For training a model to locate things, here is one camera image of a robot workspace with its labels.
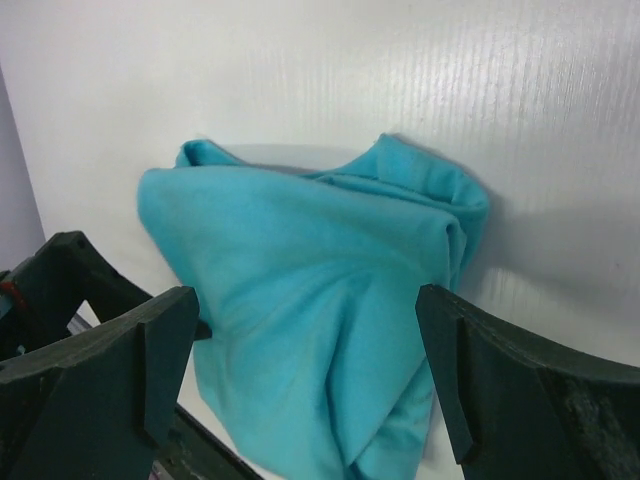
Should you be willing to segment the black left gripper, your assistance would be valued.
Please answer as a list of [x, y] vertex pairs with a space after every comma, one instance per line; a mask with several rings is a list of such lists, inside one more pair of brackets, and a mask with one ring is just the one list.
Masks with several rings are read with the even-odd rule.
[[[1, 364], [98, 327], [157, 296], [119, 274], [83, 233], [58, 233], [1, 275]], [[198, 314], [193, 343], [210, 335]]]

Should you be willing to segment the cyan t shirt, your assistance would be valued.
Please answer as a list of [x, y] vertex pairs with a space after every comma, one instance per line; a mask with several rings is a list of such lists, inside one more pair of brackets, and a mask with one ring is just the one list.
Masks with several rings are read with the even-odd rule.
[[471, 262], [479, 182], [390, 135], [310, 173], [193, 140], [137, 209], [197, 294], [197, 386], [242, 456], [285, 479], [415, 477], [434, 393], [415, 304]]

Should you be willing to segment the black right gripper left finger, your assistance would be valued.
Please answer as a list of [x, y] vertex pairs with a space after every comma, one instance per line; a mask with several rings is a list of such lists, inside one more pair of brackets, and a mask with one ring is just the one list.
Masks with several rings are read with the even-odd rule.
[[166, 443], [198, 322], [174, 287], [1, 364], [4, 479], [146, 479]]

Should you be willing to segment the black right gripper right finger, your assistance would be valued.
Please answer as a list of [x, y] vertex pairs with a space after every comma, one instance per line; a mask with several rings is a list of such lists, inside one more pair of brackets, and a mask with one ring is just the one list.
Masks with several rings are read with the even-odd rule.
[[436, 285], [416, 314], [467, 479], [636, 479], [639, 370], [501, 320]]

